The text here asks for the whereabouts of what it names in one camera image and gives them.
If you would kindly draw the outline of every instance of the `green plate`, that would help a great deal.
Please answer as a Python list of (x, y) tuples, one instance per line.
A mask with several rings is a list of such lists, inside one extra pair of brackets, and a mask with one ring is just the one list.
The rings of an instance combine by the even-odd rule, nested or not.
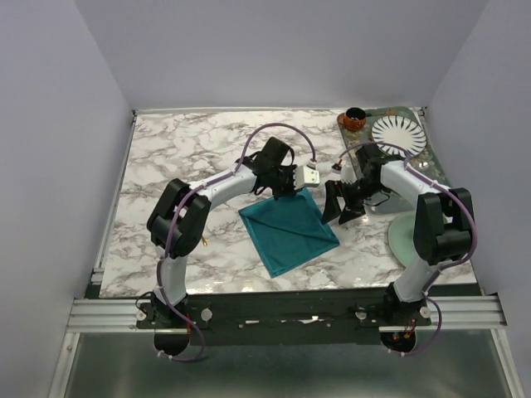
[(404, 267), (412, 263), (417, 252), (413, 244), (414, 227), (414, 212), (402, 214), (389, 226), (388, 237), (391, 252)]

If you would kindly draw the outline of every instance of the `teal cloth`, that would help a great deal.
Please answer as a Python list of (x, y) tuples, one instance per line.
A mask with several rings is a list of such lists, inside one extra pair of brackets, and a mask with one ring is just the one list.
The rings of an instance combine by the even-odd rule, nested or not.
[(339, 246), (307, 189), (248, 206), (240, 216), (271, 278)]

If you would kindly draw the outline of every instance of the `white marble surface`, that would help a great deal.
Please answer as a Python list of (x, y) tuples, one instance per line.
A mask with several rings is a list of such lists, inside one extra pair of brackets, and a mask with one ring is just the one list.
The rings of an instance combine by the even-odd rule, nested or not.
[[(153, 288), (156, 255), (146, 221), (166, 184), (179, 177), (195, 181), (220, 172), (239, 158), (246, 136), (270, 122), (303, 129), (317, 149), (323, 182), (337, 179), (330, 166), (344, 148), (336, 124), (341, 111), (278, 110), (217, 114), (146, 114), (138, 117), (108, 252), (101, 297), (130, 297)], [(303, 138), (287, 129), (269, 129), (256, 136), (250, 152), (275, 135), (296, 153), (295, 162), (309, 159)], [(310, 189), (324, 206), (324, 185)], [(188, 257), (189, 293), (236, 293), (274, 290), (340, 289), (385, 286), (403, 267), (387, 244), (387, 229), (396, 215), (368, 215), (339, 226), (331, 223), (341, 245), (319, 258), (271, 279), (256, 253), (238, 210), (269, 195), (244, 195), (211, 212), (204, 236)], [(473, 283), (470, 265), (449, 269), (439, 284)]]

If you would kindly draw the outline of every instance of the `white plate with black stripes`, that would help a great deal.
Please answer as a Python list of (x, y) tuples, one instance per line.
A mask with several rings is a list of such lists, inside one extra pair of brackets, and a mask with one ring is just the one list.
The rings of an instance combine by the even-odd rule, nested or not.
[[(412, 156), (418, 155), (426, 147), (426, 135), (417, 123), (402, 116), (384, 116), (373, 124), (373, 141), (375, 143), (392, 143), (409, 151)], [(406, 154), (400, 149), (387, 145), (378, 147), (389, 155)]]

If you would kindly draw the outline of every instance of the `gray wall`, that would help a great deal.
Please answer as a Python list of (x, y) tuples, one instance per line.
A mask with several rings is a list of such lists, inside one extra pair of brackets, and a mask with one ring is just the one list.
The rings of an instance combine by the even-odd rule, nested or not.
[(475, 272), (498, 292), (531, 395), (531, 2), (491, 0), (430, 103), (431, 141), (474, 198)]
[(71, 0), (0, 2), (0, 396), (47, 395), (131, 113)]
[(486, 0), (76, 0), (136, 109), (427, 104)]

